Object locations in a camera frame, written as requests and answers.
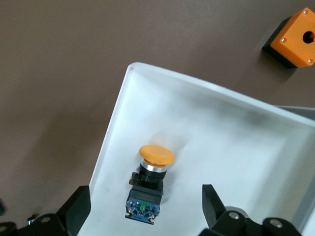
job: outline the orange and black control box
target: orange and black control box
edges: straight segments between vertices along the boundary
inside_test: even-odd
[[[305,67],[315,61],[315,13],[305,8],[281,22],[263,50],[286,68]]]

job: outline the brown table surface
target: brown table surface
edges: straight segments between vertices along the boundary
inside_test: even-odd
[[[275,105],[315,107],[315,66],[261,47],[314,0],[0,2],[0,221],[21,227],[89,184],[129,64]]]

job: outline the green component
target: green component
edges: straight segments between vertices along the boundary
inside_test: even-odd
[[[140,206],[140,215],[144,213],[144,210],[146,209],[147,202],[142,202]]]

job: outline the white tray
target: white tray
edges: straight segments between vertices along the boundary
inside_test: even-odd
[[[125,75],[90,183],[79,235],[196,236],[207,227],[202,184],[261,224],[308,219],[315,176],[315,121],[197,78],[134,63]],[[156,144],[176,161],[154,225],[125,218],[138,150]]]

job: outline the silver metal ring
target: silver metal ring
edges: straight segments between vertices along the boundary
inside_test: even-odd
[[[144,161],[144,159],[141,160],[141,166],[143,166],[143,168],[147,169],[148,171],[152,171],[152,172],[156,172],[156,173],[163,173],[165,171],[167,171],[167,166],[164,166],[162,168],[160,167],[156,167],[156,166],[151,166],[148,163],[146,163]]]

